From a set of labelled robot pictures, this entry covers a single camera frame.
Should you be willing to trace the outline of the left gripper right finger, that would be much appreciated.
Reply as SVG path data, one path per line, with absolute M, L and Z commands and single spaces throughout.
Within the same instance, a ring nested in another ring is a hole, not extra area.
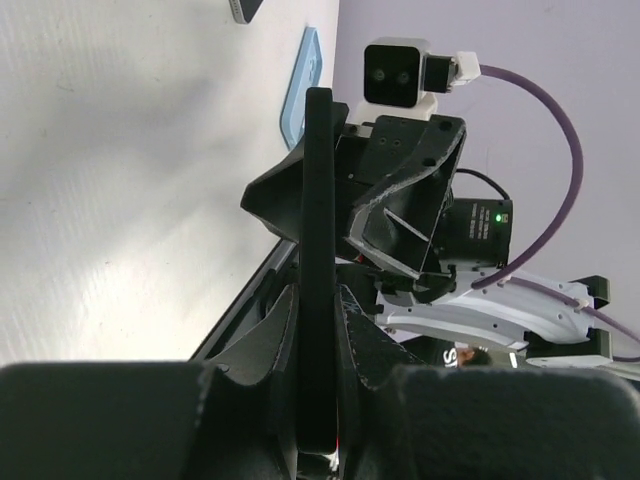
M 639 395 L 598 370 L 435 368 L 347 287 L 340 319 L 344 479 L 635 479 Z

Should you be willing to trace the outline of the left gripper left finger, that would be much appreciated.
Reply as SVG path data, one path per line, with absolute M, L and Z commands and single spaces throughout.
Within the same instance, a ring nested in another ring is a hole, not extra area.
M 1 371 L 5 479 L 292 479 L 299 293 L 209 360 Z

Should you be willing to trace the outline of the black phone case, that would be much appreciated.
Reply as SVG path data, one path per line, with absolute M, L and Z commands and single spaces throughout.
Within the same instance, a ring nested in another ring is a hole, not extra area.
M 302 162 L 297 444 L 308 453 L 336 447 L 334 297 L 335 175 L 333 95 L 306 93 Z

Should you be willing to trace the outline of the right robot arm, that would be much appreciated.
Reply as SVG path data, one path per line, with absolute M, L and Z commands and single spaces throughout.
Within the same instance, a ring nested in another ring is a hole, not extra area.
M 605 278 L 560 281 L 509 259 L 513 204 L 452 188 L 465 122 L 376 107 L 334 115 L 335 254 L 348 307 L 394 339 L 474 343 L 533 366 L 610 365 Z

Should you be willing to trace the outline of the bare phone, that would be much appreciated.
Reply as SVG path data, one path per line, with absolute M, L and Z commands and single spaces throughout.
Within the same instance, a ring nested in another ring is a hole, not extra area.
M 259 11 L 263 0 L 229 0 L 234 20 L 242 25 L 248 25 Z

